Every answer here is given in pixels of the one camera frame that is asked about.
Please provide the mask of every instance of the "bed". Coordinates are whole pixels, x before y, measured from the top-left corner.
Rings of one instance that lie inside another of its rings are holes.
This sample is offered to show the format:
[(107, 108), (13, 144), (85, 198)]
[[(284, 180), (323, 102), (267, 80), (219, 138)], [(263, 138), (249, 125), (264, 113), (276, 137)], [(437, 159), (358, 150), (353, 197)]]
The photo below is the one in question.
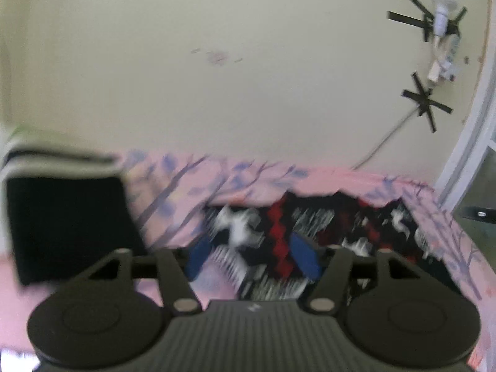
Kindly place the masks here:
[[(133, 150), (120, 158), (131, 214), (151, 248), (190, 242), (200, 232), (205, 203), (266, 204), (286, 190), (304, 195), (341, 190), (374, 206), (402, 198), (431, 252), (443, 259), (462, 293), (479, 309), (482, 331), (469, 364), (481, 372), (496, 370), (496, 274), (452, 216), (438, 206), (427, 184), (404, 177), (218, 156)], [(32, 351), (25, 324), (53, 288), (21, 289), (15, 274), (12, 259), (4, 258), (0, 262), (0, 347)], [(192, 286), (204, 307), (211, 299), (235, 297), (232, 286), (209, 260)], [(138, 289), (160, 301), (155, 284), (141, 281)]]

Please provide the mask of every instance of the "white wall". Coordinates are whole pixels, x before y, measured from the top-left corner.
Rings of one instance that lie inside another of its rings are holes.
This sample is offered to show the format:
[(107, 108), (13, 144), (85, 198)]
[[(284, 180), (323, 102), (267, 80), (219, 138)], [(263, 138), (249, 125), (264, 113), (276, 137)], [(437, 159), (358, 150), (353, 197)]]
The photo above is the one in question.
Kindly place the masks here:
[[(434, 135), (413, 118), (366, 170), (441, 172), (488, 17), (488, 0), (462, 3), (461, 73), (433, 95), (454, 113), (435, 109)], [(0, 0), (14, 118), (108, 148), (351, 166), (411, 110), (401, 91), (431, 62), (387, 10), (420, 17), (409, 0)]]

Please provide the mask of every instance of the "pink bedsheet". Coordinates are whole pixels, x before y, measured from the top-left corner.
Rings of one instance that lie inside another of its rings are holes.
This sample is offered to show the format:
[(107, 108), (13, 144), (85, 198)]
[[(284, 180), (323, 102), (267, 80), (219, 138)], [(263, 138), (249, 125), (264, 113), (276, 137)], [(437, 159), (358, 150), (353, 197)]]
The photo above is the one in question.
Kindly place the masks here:
[[(361, 196), (373, 205), (401, 197), (463, 294), (478, 307), (482, 333), (469, 364), (496, 370), (496, 275), (451, 215), (440, 209), (431, 187), (402, 177), (367, 175), (348, 170), (306, 167), (225, 157), (132, 151), (122, 156), (130, 210), (151, 247), (182, 246), (199, 232), (205, 202), (266, 204), (285, 190), (328, 194), (337, 190)], [(50, 290), (21, 290), (11, 260), (0, 263), (0, 347), (31, 350), (25, 324), (31, 310)], [(192, 284), (206, 306), (210, 299), (231, 299), (231, 286), (209, 261)], [(158, 300), (155, 285), (139, 290)]]

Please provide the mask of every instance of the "black cloth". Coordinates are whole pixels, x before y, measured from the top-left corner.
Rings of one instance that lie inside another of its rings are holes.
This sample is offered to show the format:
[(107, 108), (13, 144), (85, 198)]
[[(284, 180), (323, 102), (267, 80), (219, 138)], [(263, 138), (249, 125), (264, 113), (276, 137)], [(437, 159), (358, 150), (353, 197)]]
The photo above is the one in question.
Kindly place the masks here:
[(212, 258), (227, 273), (239, 299), (300, 296), (309, 281), (291, 256), (281, 201), (258, 208), (206, 206), (204, 213)]
[(147, 253), (118, 177), (13, 177), (6, 190), (23, 285), (71, 278), (118, 248)]
[(358, 255), (373, 256), (389, 248), (460, 293), (442, 260), (429, 252), (425, 236), (401, 199), (376, 208), (340, 191), (310, 197), (286, 192), (284, 197), (287, 231), (320, 246), (348, 247)]

